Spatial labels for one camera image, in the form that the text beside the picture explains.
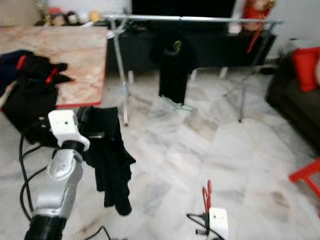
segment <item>white tile floor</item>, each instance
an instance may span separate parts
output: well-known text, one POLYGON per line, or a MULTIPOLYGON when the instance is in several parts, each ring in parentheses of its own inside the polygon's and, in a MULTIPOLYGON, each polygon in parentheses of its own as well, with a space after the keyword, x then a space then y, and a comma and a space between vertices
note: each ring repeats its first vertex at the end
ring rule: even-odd
MULTIPOLYGON (((81 240, 100 225, 119 239, 204 239, 195 236, 198 226, 186 213, 203 211, 201 187, 211 179, 212 204, 227 209, 230 240, 319 240, 319 201, 303 184, 297 187, 287 178, 317 154, 264 101, 270 76, 249 80, 245 119, 238 123, 240 92, 229 99, 223 93, 243 74, 243 69, 231 70, 233 80, 221 80, 216 70, 200 71, 186 93, 186 104, 198 108, 194 112, 174 112, 157 97, 156 72, 136 75, 130 86, 129 127, 121 129, 137 160, 129 182, 133 211, 121 217, 114 208, 103 208, 104 194, 96 191, 94 171, 84 164, 63 239, 81 240)), ((121 106, 121 94, 119 78, 109 74, 101 106, 121 106)), ((2 113, 0 134, 0 236, 19 240, 28 229, 18 201, 23 184, 19 133, 2 113)), ((28 173, 44 166, 51 151, 30 156, 28 173)), ((35 196, 43 178, 31 184, 35 196)))

